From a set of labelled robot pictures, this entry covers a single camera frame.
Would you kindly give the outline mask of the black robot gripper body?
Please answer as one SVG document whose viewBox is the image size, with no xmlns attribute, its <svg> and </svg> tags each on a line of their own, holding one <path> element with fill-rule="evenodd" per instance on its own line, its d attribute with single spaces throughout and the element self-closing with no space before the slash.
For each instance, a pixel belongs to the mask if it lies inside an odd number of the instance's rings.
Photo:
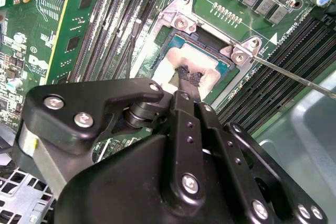
<svg viewBox="0 0 336 224">
<path fill-rule="evenodd" d="M 232 223 L 199 137 L 146 137 L 77 174 L 54 223 Z"/>
</svg>

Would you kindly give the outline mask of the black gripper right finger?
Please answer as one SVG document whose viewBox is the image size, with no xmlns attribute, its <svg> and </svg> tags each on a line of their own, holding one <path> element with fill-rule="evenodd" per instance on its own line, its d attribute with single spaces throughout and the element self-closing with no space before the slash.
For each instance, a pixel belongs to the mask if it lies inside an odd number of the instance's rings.
<svg viewBox="0 0 336 224">
<path fill-rule="evenodd" d="M 208 104 L 195 106 L 234 223 L 328 223 L 321 207 L 239 124 L 221 125 Z"/>
</svg>

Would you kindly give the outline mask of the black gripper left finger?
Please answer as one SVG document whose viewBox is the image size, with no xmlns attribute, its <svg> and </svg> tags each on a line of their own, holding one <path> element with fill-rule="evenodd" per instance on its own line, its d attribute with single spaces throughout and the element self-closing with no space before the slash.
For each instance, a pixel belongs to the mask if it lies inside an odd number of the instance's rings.
<svg viewBox="0 0 336 224">
<path fill-rule="evenodd" d="M 200 75 L 185 70 L 178 75 L 174 94 L 148 78 L 34 87 L 26 95 L 20 129 L 55 149 L 70 176 L 67 184 L 146 137 L 201 139 L 200 121 L 194 115 Z"/>
</svg>

